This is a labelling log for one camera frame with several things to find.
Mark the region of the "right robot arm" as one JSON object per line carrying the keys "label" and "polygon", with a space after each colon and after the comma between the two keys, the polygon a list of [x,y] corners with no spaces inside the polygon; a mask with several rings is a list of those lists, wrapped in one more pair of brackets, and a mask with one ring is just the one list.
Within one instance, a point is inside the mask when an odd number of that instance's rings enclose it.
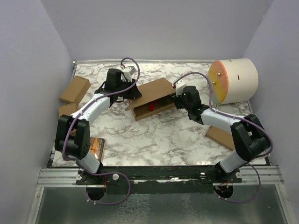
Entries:
{"label": "right robot arm", "polygon": [[195,86],[179,87],[176,84],[174,89],[175,94],[172,98],[175,107],[185,109],[190,120],[219,128],[232,135],[235,150],[214,166],[214,176],[217,181],[226,182],[236,169],[271,147],[269,137],[266,136],[263,126],[254,114],[235,117],[211,109],[201,102]]}

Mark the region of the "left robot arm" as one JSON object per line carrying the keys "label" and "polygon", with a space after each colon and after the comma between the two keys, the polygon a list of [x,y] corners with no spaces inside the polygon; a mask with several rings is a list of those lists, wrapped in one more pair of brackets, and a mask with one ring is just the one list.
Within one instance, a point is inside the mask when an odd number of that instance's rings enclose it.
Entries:
{"label": "left robot arm", "polygon": [[118,98],[134,100],[142,96],[132,75],[134,66],[109,69],[105,82],[94,92],[92,99],[71,115],[62,115],[58,120],[54,148],[66,161],[75,161],[88,171],[87,179],[98,184],[103,180],[99,170],[101,162],[90,151],[90,125]]}

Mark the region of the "red block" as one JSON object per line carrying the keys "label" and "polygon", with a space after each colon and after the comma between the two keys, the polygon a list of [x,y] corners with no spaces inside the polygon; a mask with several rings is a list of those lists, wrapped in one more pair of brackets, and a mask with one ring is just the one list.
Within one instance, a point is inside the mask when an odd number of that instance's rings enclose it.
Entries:
{"label": "red block", "polygon": [[157,103],[156,103],[155,101],[150,102],[150,103],[148,104],[148,109],[147,109],[147,110],[150,111],[150,112],[154,111],[156,105],[157,105]]}

